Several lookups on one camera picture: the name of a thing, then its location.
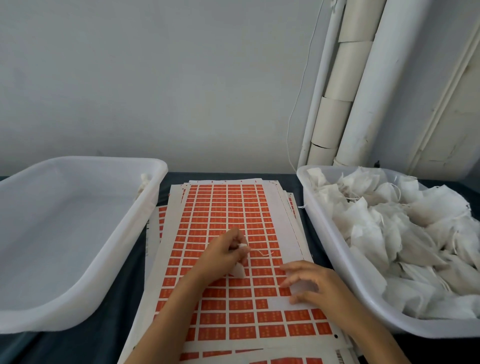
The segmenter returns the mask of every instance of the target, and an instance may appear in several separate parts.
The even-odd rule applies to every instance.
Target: table
[[[239,180],[262,178],[278,180],[283,189],[293,192],[299,206],[303,205],[302,186],[294,174],[252,173],[180,173],[169,172],[160,185],[158,206],[166,205],[172,184],[189,180]],[[442,181],[421,181],[427,187],[444,184]],[[457,182],[445,182],[462,194],[471,204],[472,214],[480,217],[480,194]],[[331,264],[315,233],[306,212],[300,209],[310,252],[315,263]],[[0,335],[0,364],[115,364],[132,326],[144,289],[145,229],[121,268],[99,308],[84,322],[58,332],[24,332]],[[410,334],[395,335],[395,339],[412,363],[442,363],[449,352],[461,358],[477,357],[480,338],[441,339],[419,338]]]

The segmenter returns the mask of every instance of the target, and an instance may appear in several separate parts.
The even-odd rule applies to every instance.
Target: pipe
[[[336,163],[366,163],[432,0],[387,0]]]
[[[305,125],[305,134],[303,135],[303,142],[300,151],[298,168],[305,165],[307,162],[308,152],[310,150],[310,141],[312,140],[313,128],[315,127],[315,120],[317,119],[317,112],[320,106],[320,99],[324,91],[325,81],[330,67],[333,50],[336,44],[336,37],[342,20],[343,9],[346,0],[337,0],[332,8],[330,16],[330,23],[325,38],[324,49],[322,57],[320,58],[320,67],[318,68],[317,81],[313,89],[312,102],[310,104],[310,111],[308,113],[307,124]]]

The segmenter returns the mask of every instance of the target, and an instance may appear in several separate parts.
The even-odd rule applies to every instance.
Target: translucent plastic bin
[[[0,333],[63,330],[100,305],[158,201],[158,159],[61,157],[0,182]],[[137,200],[141,174],[151,179]]]
[[[307,170],[320,167],[330,183],[336,183],[342,173],[351,174],[357,167],[303,166],[297,170],[297,176],[303,185],[305,210],[312,221],[322,246],[335,271],[350,287],[357,298],[364,303],[392,332],[410,332],[425,338],[461,338],[480,336],[480,320],[419,320],[404,315],[389,305],[373,288],[363,274],[362,267],[350,253],[347,243],[314,197]],[[401,173],[385,170],[388,181],[395,183]]]

